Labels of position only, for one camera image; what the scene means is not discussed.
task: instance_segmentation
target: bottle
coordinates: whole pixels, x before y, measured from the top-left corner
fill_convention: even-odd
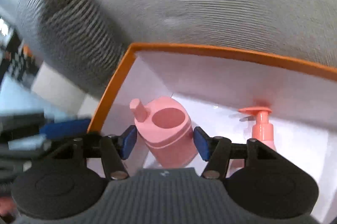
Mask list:
[[[256,106],[241,108],[239,112],[255,116],[256,124],[252,129],[252,138],[256,138],[276,151],[274,144],[274,126],[269,123],[269,114],[272,110],[268,107]]]
[[[140,136],[163,168],[182,168],[197,155],[191,118],[179,102],[160,97],[143,105],[133,99],[130,109]]]

